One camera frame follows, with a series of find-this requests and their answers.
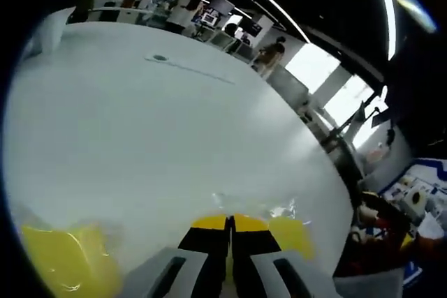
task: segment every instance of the computer monitor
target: computer monitor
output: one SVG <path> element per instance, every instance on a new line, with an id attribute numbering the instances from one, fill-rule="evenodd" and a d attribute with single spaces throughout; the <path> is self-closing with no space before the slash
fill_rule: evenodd
<path id="1" fill-rule="evenodd" d="M 210 15 L 208 13 L 205 13 L 202 18 L 200 19 L 200 21 L 210 25 L 210 26 L 214 26 L 214 24 L 217 21 L 217 17 Z"/>
<path id="2" fill-rule="evenodd" d="M 234 7 L 235 6 L 227 0 L 211 0 L 211 3 L 208 6 L 208 8 L 212 8 L 223 15 L 228 15 Z"/>
<path id="3" fill-rule="evenodd" d="M 248 17 L 242 18 L 241 22 L 239 23 L 239 27 L 254 37 L 258 36 L 259 32 L 262 30 L 262 26 Z"/>

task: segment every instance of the yellow object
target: yellow object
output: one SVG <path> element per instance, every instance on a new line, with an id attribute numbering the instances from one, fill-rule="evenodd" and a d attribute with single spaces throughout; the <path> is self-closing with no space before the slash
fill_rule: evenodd
<path id="1" fill-rule="evenodd" d="M 114 297 L 122 288 L 116 262 L 105 252 L 98 226 L 74 232 L 22 226 L 28 256 L 56 298 Z"/>
<path id="2" fill-rule="evenodd" d="M 262 220 L 250 218 L 243 214 L 235 214 L 236 232 L 259 232 L 268 230 L 268 226 Z"/>
<path id="3" fill-rule="evenodd" d="M 365 195 L 373 195 L 373 196 L 379 198 L 379 195 L 377 193 L 375 193 L 375 192 L 363 191 L 362 193 L 364 193 Z"/>
<path id="4" fill-rule="evenodd" d="M 207 216 L 194 221 L 191 227 L 203 228 L 206 230 L 223 230 L 225 228 L 226 218 L 226 215 Z"/>
<path id="5" fill-rule="evenodd" d="M 312 239 L 302 221 L 277 217 L 269 222 L 268 229 L 282 251 L 298 251 L 306 260 L 315 258 Z"/>
<path id="6" fill-rule="evenodd" d="M 407 244 L 409 244 L 412 241 L 413 241 L 413 238 L 411 237 L 410 234 L 407 233 L 405 235 L 404 241 L 402 242 L 402 245 L 400 246 L 400 248 L 404 248 Z"/>

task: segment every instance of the woman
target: woman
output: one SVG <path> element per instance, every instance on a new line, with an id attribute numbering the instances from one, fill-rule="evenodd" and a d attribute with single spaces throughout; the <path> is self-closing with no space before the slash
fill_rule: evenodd
<path id="1" fill-rule="evenodd" d="M 166 20 L 166 30 L 177 34 L 181 34 L 193 17 L 203 11 L 202 0 L 176 0 L 173 5 L 173 11 Z"/>

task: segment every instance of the gray panel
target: gray panel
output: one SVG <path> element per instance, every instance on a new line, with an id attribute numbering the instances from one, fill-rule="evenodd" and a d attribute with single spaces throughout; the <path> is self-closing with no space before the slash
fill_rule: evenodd
<path id="1" fill-rule="evenodd" d="M 254 255 L 251 259 L 258 270 L 268 298 L 291 297 L 282 277 L 274 265 L 274 261 L 276 260 L 287 260 L 313 297 L 340 297 L 335 290 L 332 277 L 309 264 L 296 251 L 280 251 L 278 253 Z"/>
<path id="2" fill-rule="evenodd" d="M 342 66 L 338 66 L 312 96 L 319 102 L 320 106 L 325 106 L 351 77 L 352 74 Z"/>
<path id="3" fill-rule="evenodd" d="M 168 272 L 173 259 L 184 258 L 186 262 L 182 265 L 170 292 L 166 296 L 189 298 L 207 257 L 207 254 L 195 251 L 165 248 L 126 276 L 123 290 L 117 297 L 150 298 L 157 285 Z"/>
<path id="4" fill-rule="evenodd" d="M 277 66 L 267 83 L 290 105 L 298 109 L 307 99 L 309 89 L 282 66 Z"/>

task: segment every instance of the round table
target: round table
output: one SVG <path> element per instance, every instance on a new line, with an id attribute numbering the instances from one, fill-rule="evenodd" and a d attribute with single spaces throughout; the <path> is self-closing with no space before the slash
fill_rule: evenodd
<path id="1" fill-rule="evenodd" d="M 219 212 L 213 194 L 241 211 L 296 197 L 328 274 L 349 232 L 346 187 L 296 113 L 248 65 L 166 31 L 68 25 L 19 66 L 3 136 L 11 206 L 115 228 L 124 271 Z"/>

